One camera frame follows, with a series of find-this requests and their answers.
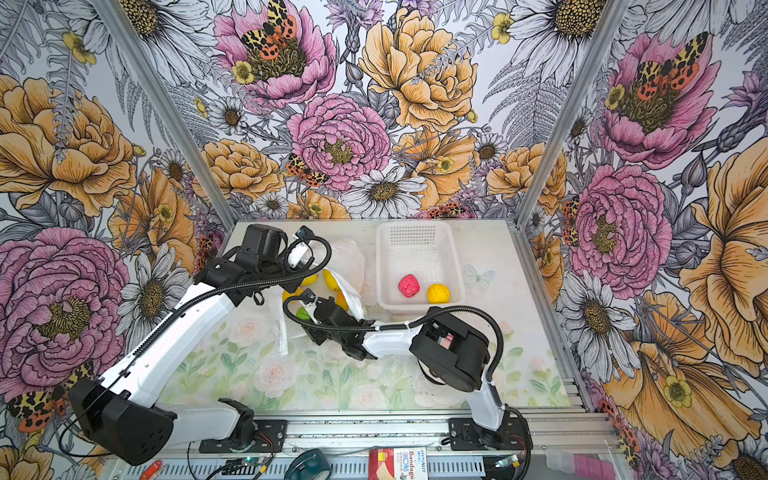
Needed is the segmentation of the yellow toy fruit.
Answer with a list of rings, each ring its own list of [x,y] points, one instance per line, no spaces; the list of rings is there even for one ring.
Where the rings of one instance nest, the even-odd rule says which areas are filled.
[[[431,284],[427,289],[430,304],[447,304],[451,301],[451,290],[443,284]]]

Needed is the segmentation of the pink toy fruit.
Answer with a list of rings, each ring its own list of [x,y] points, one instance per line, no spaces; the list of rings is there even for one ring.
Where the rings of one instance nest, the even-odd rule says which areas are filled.
[[[412,298],[421,291],[421,286],[413,274],[407,274],[400,279],[397,285],[398,291],[405,298]]]

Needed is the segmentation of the translucent white plastic bag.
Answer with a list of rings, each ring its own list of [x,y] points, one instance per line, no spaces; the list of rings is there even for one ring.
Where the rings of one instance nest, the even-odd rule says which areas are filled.
[[[284,257],[286,272],[304,275],[291,284],[292,292],[283,294],[286,318],[298,324],[316,345],[332,341],[352,359],[369,359],[361,329],[373,322],[366,318],[359,292],[339,272],[316,267],[312,247],[305,241],[295,241]]]

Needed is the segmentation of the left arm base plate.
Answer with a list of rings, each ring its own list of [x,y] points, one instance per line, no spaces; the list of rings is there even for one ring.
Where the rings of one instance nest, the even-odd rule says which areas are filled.
[[[203,440],[198,447],[203,454],[279,453],[286,439],[286,420],[254,420],[250,426],[237,428],[223,440]]]

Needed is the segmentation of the green toy fruit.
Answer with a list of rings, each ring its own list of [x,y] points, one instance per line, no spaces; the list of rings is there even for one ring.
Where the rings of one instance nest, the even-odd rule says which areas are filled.
[[[307,312],[307,310],[304,307],[301,307],[297,311],[296,315],[297,315],[297,317],[299,319],[301,319],[303,321],[309,321],[311,319],[311,316],[309,315],[309,313]]]

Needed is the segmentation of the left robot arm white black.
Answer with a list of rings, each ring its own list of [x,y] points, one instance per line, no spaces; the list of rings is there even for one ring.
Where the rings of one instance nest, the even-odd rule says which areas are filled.
[[[229,398],[209,406],[161,405],[160,394],[194,347],[244,299],[274,286],[293,293],[331,258],[330,243],[306,226],[293,237],[248,226],[241,245],[209,260],[132,351],[98,379],[76,382],[69,391],[76,424],[88,440],[133,466],[178,444],[218,441],[248,449],[256,438],[251,408]]]

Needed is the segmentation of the orange toy fruit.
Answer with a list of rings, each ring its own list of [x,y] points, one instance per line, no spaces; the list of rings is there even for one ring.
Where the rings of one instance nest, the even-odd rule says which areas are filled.
[[[349,306],[347,300],[342,292],[338,292],[336,295],[335,303],[343,310],[348,310]]]

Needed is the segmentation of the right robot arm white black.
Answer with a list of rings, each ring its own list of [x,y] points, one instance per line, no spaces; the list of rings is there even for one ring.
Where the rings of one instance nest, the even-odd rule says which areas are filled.
[[[330,340],[357,361],[411,355],[430,381],[469,395],[467,403],[479,443],[499,449],[508,412],[493,381],[504,350],[503,332],[485,311],[467,305],[432,306],[403,323],[358,320],[331,298],[306,290],[282,304],[288,319],[312,341]]]

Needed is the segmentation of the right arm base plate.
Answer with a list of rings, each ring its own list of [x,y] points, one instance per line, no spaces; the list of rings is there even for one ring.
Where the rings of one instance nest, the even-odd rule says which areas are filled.
[[[450,418],[447,440],[453,451],[522,451],[533,446],[519,418],[504,418],[497,430],[480,427],[471,418]]]

